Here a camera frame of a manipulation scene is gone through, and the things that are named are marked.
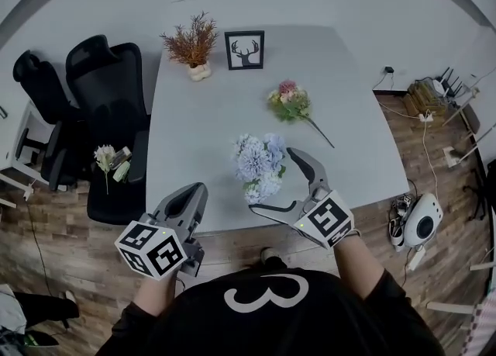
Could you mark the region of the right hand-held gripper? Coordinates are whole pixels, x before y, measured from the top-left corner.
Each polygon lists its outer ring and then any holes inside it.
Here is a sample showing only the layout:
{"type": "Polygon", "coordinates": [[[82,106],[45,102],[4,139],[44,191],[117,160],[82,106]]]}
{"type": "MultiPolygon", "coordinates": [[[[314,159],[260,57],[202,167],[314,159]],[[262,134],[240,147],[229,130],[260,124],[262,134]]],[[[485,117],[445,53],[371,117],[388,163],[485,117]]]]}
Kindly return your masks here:
{"type": "Polygon", "coordinates": [[[323,165],[303,150],[287,152],[308,180],[309,196],[282,208],[252,204],[252,213],[276,223],[292,226],[303,237],[325,249],[332,249],[353,229],[353,214],[340,194],[326,184],[323,165]]]}

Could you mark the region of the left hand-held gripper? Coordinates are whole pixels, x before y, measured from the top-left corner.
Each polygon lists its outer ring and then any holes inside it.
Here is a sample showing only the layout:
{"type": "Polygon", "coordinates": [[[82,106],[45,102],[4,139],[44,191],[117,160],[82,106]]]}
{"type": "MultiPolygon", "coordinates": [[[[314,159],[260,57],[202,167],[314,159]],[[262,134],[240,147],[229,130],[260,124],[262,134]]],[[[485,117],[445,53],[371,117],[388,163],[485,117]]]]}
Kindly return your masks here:
{"type": "Polygon", "coordinates": [[[157,281],[175,270],[197,276],[205,252],[194,238],[208,200],[208,189],[195,182],[164,198],[153,214],[133,220],[115,247],[136,273],[157,281]]]}

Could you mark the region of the blue flower bouquet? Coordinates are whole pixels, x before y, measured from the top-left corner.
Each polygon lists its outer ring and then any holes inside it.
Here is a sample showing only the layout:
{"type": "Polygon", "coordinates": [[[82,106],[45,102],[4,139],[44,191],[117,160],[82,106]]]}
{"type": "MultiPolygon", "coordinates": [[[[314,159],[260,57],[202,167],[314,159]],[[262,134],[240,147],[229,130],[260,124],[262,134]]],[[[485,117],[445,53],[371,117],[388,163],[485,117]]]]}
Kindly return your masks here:
{"type": "Polygon", "coordinates": [[[276,195],[286,172],[284,138],[267,133],[262,139],[242,134],[234,143],[235,177],[243,183],[244,199],[249,205],[261,204],[276,195]]]}

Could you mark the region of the pink flower bouquet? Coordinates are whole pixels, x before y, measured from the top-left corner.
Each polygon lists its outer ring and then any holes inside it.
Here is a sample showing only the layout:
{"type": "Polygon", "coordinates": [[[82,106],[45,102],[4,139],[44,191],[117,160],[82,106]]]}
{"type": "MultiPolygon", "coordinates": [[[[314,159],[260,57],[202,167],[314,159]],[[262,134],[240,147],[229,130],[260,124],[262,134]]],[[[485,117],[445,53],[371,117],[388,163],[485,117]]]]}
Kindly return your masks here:
{"type": "Polygon", "coordinates": [[[267,96],[267,108],[279,121],[285,123],[306,122],[318,131],[325,141],[334,148],[330,139],[311,118],[311,107],[312,103],[307,91],[292,80],[282,81],[267,96]]]}

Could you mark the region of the person's right forearm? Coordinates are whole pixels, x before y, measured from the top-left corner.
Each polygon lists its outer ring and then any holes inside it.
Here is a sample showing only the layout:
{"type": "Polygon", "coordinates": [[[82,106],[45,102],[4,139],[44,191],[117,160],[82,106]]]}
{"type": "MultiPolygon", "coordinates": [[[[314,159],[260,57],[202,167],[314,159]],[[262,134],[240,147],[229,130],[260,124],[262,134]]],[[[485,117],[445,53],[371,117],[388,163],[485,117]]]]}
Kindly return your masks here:
{"type": "Polygon", "coordinates": [[[384,267],[363,242],[360,232],[351,230],[334,247],[334,255],[340,278],[359,297],[367,298],[380,281],[384,267]]]}

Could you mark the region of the person's left forearm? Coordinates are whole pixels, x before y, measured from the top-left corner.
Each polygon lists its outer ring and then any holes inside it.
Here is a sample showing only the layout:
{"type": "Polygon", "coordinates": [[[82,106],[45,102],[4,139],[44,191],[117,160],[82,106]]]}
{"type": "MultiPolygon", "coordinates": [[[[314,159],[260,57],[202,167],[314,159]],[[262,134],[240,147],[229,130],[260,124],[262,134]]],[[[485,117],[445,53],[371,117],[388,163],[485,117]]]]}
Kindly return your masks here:
{"type": "Polygon", "coordinates": [[[177,271],[161,280],[144,278],[134,296],[133,303],[152,316],[159,316],[175,298],[177,271]]]}

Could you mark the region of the white flower sprig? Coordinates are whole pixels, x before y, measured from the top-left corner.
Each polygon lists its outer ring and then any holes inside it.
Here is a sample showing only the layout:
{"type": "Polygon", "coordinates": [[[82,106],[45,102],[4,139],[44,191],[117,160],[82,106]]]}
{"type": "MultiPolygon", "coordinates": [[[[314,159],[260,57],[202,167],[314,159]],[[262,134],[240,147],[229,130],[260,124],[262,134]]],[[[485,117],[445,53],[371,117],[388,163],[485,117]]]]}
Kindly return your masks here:
{"type": "Polygon", "coordinates": [[[115,158],[115,149],[112,145],[99,146],[94,151],[94,157],[96,164],[104,173],[106,193],[109,193],[108,175],[112,170],[112,162],[115,158]]]}

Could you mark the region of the shiny small packet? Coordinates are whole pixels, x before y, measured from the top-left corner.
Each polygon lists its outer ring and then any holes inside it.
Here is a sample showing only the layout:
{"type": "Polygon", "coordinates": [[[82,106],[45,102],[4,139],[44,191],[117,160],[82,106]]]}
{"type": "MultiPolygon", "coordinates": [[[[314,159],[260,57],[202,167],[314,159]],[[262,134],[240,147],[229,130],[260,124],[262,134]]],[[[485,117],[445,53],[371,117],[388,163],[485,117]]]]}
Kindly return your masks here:
{"type": "Polygon", "coordinates": [[[126,162],[132,156],[132,152],[128,147],[118,150],[112,157],[109,163],[111,171],[116,170],[120,165],[126,162]]]}

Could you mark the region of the white round floor device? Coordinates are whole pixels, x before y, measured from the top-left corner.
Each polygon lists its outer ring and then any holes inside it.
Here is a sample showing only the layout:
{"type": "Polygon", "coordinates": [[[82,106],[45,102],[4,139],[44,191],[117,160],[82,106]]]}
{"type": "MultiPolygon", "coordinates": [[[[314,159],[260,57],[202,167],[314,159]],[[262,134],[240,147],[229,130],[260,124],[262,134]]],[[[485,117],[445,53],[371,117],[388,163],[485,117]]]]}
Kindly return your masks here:
{"type": "Polygon", "coordinates": [[[415,248],[430,241],[443,219],[443,210],[432,193],[423,194],[410,212],[403,229],[406,247],[415,248]]]}

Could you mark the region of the black office chair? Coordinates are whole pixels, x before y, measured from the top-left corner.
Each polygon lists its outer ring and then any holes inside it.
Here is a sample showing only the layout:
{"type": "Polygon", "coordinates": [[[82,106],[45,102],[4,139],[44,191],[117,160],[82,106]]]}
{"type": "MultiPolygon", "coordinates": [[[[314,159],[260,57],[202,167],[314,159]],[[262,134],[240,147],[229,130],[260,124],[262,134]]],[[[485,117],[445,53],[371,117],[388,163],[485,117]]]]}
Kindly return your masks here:
{"type": "Polygon", "coordinates": [[[479,220],[483,220],[486,216],[487,206],[496,210],[496,161],[487,166],[487,175],[484,180],[481,179],[476,169],[472,169],[470,173],[474,175],[476,186],[465,185],[463,191],[472,191],[477,197],[477,205],[469,220],[474,220],[477,217],[479,220]]]}
{"type": "Polygon", "coordinates": [[[49,182],[50,189],[55,191],[61,185],[74,185],[77,177],[66,159],[70,149],[68,136],[79,119],[78,109],[69,103],[53,65],[41,61],[29,50],[16,60],[12,75],[30,97],[43,120],[54,126],[47,143],[28,138],[29,131],[23,130],[15,157],[20,157],[26,147],[40,150],[43,152],[40,175],[49,182]]]}
{"type": "Polygon", "coordinates": [[[146,210],[146,163],[150,117],[143,97],[142,56],[134,43],[109,46],[106,36],[92,36],[67,55],[66,81],[88,126],[92,149],[128,147],[125,181],[94,168],[88,191],[90,219],[127,225],[146,210]]]}

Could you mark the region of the person's black printed shirt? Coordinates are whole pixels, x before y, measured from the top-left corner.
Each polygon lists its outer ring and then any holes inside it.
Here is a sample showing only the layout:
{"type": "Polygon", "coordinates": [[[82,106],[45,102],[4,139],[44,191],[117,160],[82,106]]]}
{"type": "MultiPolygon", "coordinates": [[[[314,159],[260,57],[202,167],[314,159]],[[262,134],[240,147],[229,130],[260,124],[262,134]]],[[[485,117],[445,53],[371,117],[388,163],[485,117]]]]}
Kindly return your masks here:
{"type": "Polygon", "coordinates": [[[160,316],[128,305],[96,356],[444,356],[388,273],[366,298],[301,268],[241,271],[182,292],[160,316]]]}

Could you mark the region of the black framed deer picture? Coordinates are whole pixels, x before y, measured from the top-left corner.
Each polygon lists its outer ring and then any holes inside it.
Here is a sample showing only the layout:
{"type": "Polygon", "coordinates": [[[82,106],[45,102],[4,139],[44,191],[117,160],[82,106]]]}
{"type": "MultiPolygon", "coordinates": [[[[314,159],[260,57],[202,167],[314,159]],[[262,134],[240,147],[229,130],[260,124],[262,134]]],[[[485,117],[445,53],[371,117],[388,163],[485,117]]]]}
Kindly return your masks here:
{"type": "Polygon", "coordinates": [[[230,71],[264,67],[263,30],[226,31],[224,37],[230,71]]]}

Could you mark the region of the white side desk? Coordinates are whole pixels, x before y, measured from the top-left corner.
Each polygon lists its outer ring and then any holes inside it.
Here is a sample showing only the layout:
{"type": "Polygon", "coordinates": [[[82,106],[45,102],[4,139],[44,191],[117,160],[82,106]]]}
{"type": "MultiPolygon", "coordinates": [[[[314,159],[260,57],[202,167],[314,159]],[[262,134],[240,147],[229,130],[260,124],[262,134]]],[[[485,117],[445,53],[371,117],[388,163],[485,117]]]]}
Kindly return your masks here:
{"type": "Polygon", "coordinates": [[[34,112],[34,105],[27,102],[16,114],[11,112],[4,119],[0,119],[0,185],[11,185],[21,190],[25,201],[34,193],[33,184],[36,181],[45,183],[38,171],[27,167],[16,157],[22,132],[26,129],[29,116],[34,112]],[[10,168],[29,177],[30,182],[25,185],[3,173],[10,168]]]}

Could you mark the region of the black router with antennas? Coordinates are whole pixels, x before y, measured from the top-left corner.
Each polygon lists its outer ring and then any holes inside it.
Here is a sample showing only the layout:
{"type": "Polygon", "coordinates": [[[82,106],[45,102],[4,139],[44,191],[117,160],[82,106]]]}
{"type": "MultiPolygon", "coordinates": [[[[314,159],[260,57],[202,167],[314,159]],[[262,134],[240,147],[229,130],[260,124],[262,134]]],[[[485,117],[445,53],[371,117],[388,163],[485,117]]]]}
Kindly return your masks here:
{"type": "Polygon", "coordinates": [[[453,69],[448,67],[440,76],[435,79],[443,84],[445,89],[445,95],[442,97],[454,98],[456,94],[460,91],[463,82],[460,80],[459,76],[456,76],[452,81],[450,78],[453,75],[453,69]]]}

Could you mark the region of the checked cloth table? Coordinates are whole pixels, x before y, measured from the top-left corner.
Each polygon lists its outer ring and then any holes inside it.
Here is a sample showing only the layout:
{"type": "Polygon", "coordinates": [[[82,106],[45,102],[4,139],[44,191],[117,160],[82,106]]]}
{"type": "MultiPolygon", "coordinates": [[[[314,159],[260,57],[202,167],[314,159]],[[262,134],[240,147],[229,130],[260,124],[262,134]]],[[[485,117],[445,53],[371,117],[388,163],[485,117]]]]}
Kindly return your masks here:
{"type": "Polygon", "coordinates": [[[477,307],[471,327],[470,346],[481,352],[496,331],[496,288],[477,307]]]}

